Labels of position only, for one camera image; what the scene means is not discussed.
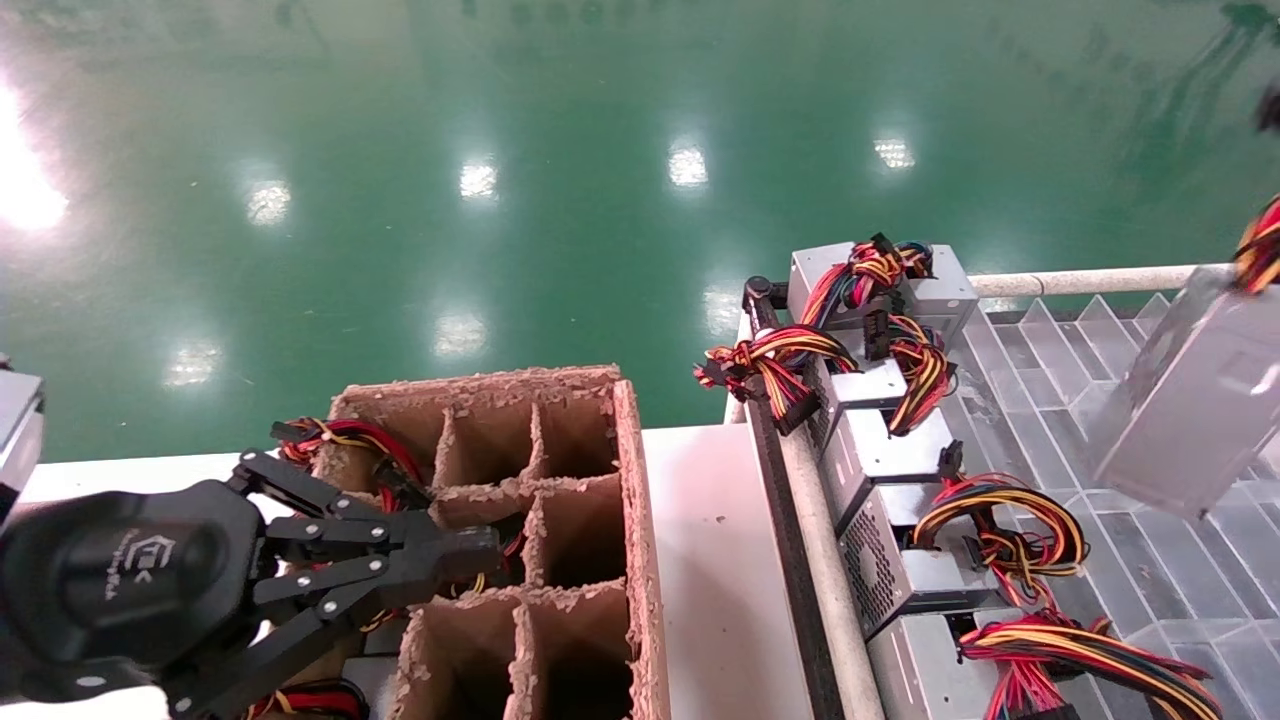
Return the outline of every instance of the black connector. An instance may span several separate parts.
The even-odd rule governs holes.
[[[306,430],[288,423],[271,423],[271,437],[282,442],[305,442],[315,437],[316,432],[317,430]]]
[[[964,464],[964,442],[951,441],[951,445],[938,451],[938,477],[956,479],[960,477],[960,465]]]
[[[769,287],[769,305],[772,305],[774,310],[787,309],[787,292],[790,288],[791,283],[773,283],[773,286]]]
[[[739,402],[746,402],[751,398],[751,393],[746,391],[746,368],[741,365],[730,365],[724,368],[716,360],[707,360],[701,365],[695,365],[703,375],[707,377],[714,386],[728,388],[730,393]]]
[[[791,434],[819,410],[822,410],[822,402],[818,401],[818,395],[813,391],[805,392],[804,397],[796,401],[782,419],[777,420],[778,434],[783,437]]]
[[[1052,710],[1032,712],[1030,715],[1016,715],[1012,720],[1080,720],[1080,714],[1075,711],[1075,706],[1068,703]]]
[[[973,536],[964,536],[965,556],[969,559],[969,569],[974,573],[986,573],[987,564],[982,557],[982,543]]]
[[[374,465],[372,477],[374,483],[379,487],[390,488],[392,495],[396,496],[396,500],[406,510],[426,510],[435,502],[435,495],[430,489],[408,479],[399,465],[390,457],[383,457],[378,461],[378,465]]]
[[[897,246],[884,237],[884,233],[878,232],[872,236],[872,247],[874,247],[881,255],[892,255],[893,258],[897,258],[900,264],[902,263],[902,255],[897,251]]]
[[[877,297],[863,314],[863,354],[868,360],[888,357],[888,299]]]

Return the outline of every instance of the cardboard compartment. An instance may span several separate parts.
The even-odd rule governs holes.
[[[460,530],[475,525],[493,525],[498,528],[499,536],[504,541],[508,538],[515,539],[520,532],[525,533],[525,538],[538,532],[538,520],[530,511],[534,505],[531,495],[517,493],[515,488],[494,489],[493,492],[476,492],[477,489],[466,488],[461,495],[438,498],[431,505],[431,516],[442,528],[448,530]],[[502,582],[495,582],[498,578],[494,577],[486,578],[481,593],[493,592],[502,587],[530,584],[529,568],[532,564],[531,552],[531,543],[526,539],[524,547],[508,556]],[[471,589],[474,583],[475,578],[453,578],[438,591],[436,597],[466,597],[474,592]]]
[[[618,471],[618,439],[608,393],[571,395],[538,406],[541,477],[595,478]]]
[[[534,720],[622,720],[631,716],[627,598],[621,580],[581,594],[530,602],[534,629]]]
[[[381,425],[413,456],[424,484],[435,477],[438,447],[444,436],[445,414],[440,407],[402,407],[387,410],[380,392],[348,388],[329,411],[330,419],[365,420]],[[375,492],[372,471],[378,456],[358,447],[328,445],[316,461],[315,474],[347,491]]]
[[[534,454],[532,420],[534,406],[527,400],[451,410],[436,487],[493,486],[518,478]]]
[[[502,720],[512,694],[517,606],[512,597],[419,606],[397,673],[399,720]]]
[[[626,520],[618,475],[540,491],[534,542],[547,585],[576,588],[626,575]]]

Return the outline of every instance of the wire connector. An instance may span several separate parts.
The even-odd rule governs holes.
[[[863,314],[863,354],[868,360],[888,357],[888,296],[879,296],[865,306]]]
[[[778,434],[786,437],[792,433],[796,428],[804,424],[805,420],[813,416],[814,413],[822,410],[822,402],[818,401],[817,393],[809,391],[797,400],[783,415],[777,420]]]
[[[964,442],[951,441],[951,445],[938,451],[938,477],[945,479],[957,479],[960,466],[964,464]]]
[[[730,395],[732,395],[739,402],[751,400],[751,392],[746,389],[746,377],[749,374],[748,369],[742,365],[728,364],[726,366],[724,364],[710,359],[701,365],[694,365],[694,377],[698,378],[699,382],[705,378],[713,386],[728,388]]]
[[[874,247],[876,251],[879,252],[881,255],[896,258],[899,265],[904,265],[905,264],[905,263],[902,263],[902,254],[897,251],[897,246],[893,245],[890,241],[890,238],[884,237],[884,233],[878,232],[878,233],[873,234],[872,238],[870,238],[870,243],[872,243],[872,247]]]
[[[271,423],[271,437],[280,442],[298,443],[311,439],[315,437],[315,433],[312,430],[300,428],[298,425],[280,423],[276,420],[275,423]]]

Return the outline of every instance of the cardboard box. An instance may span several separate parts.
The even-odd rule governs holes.
[[[527,512],[522,584],[411,609],[389,720],[669,717],[640,420],[616,366],[352,386],[329,416],[404,442],[445,528]],[[316,475],[369,492],[372,461],[326,446]]]

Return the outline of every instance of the power supply fan grille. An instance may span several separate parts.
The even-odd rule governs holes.
[[[854,516],[840,537],[849,583],[858,596],[863,633],[870,634],[893,612],[895,578],[887,548],[877,532],[876,512],[868,506]]]

